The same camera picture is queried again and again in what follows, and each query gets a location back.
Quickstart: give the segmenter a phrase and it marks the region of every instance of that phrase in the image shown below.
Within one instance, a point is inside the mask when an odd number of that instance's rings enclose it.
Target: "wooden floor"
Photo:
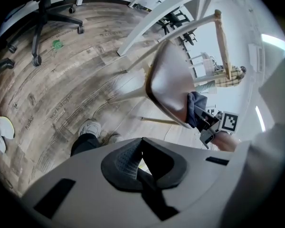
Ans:
[[[121,72],[157,43],[161,27],[148,30],[126,56],[119,57],[116,51],[146,14],[118,4],[85,4],[72,15],[83,20],[84,34],[77,34],[76,25],[66,23],[50,22],[44,27],[39,44],[41,66],[31,63],[33,29],[20,38],[15,54],[2,52],[2,57],[16,64],[13,70],[0,73],[0,115],[12,121],[16,135],[6,140],[6,153],[0,153],[0,172],[17,195],[70,157],[78,128],[86,119],[101,123],[102,144],[119,133],[124,139],[154,137],[203,148],[197,130],[142,122],[140,116],[160,114],[166,119],[147,99],[107,102],[143,85],[148,61],[138,71]],[[63,43],[59,50],[52,48],[57,39]]]

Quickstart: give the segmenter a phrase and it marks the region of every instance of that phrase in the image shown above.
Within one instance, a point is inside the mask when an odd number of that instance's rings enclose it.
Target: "chair seat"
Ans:
[[[171,41],[164,41],[146,81],[148,97],[181,125],[186,125],[187,95],[195,91],[189,66],[185,53]]]

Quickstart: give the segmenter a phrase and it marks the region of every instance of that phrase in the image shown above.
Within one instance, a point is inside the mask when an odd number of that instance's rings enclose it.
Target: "light fixture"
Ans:
[[[262,115],[260,113],[260,110],[258,109],[258,106],[256,106],[256,114],[258,116],[258,119],[260,121],[260,124],[261,124],[261,128],[262,128],[262,132],[265,132],[265,124],[264,124],[264,121],[263,121],[263,118],[262,118]]]
[[[274,45],[278,48],[281,48],[283,51],[285,51],[285,41],[283,41],[279,38],[262,34],[262,40],[266,43]]]

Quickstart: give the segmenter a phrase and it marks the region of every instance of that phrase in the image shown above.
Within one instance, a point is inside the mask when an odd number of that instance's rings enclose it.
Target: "jeans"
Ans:
[[[200,93],[203,92],[205,90],[208,90],[210,88],[215,87],[215,80],[209,81],[208,83],[204,84],[204,85],[199,85],[195,87],[195,91]]]
[[[75,141],[71,149],[71,156],[88,151],[93,150],[100,147],[100,143],[96,136],[91,133],[85,133]]]

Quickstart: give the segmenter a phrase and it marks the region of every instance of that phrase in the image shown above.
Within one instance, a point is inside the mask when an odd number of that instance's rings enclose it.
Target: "plaid shirt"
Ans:
[[[213,73],[213,75],[218,75],[218,74],[224,74],[225,70],[224,69],[216,69]],[[225,78],[220,78],[215,80],[215,86],[216,87],[230,87],[230,86],[237,86],[242,79],[237,79],[238,76],[243,75],[243,71],[241,68],[237,66],[232,66],[231,69],[231,79]]]

